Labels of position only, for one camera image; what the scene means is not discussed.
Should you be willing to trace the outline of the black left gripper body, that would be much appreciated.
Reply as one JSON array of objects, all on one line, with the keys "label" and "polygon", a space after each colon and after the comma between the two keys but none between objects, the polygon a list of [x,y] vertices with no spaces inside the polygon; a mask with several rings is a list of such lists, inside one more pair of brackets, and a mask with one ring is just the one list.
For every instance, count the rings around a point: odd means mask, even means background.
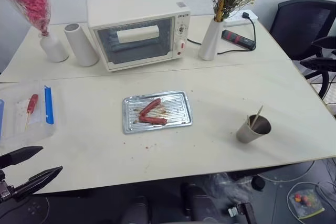
[{"label": "black left gripper body", "polygon": [[12,185],[8,185],[5,181],[5,173],[1,170],[1,182],[0,182],[0,195],[1,195],[1,203],[4,203],[6,201],[9,201],[10,199],[13,199],[15,201],[18,201],[16,199],[16,189]]}]

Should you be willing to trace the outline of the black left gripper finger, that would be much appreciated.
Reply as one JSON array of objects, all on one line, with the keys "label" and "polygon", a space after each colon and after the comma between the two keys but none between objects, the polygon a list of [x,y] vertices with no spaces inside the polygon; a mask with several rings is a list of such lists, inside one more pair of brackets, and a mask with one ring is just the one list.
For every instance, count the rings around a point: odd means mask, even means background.
[{"label": "black left gripper finger", "polygon": [[49,184],[62,171],[63,167],[55,167],[44,170],[37,175],[31,177],[26,183],[15,187],[13,191],[13,198],[16,201],[21,201],[24,198],[34,194],[40,189]]},{"label": "black left gripper finger", "polygon": [[24,162],[37,154],[42,149],[42,146],[27,146],[1,155],[0,169]]}]

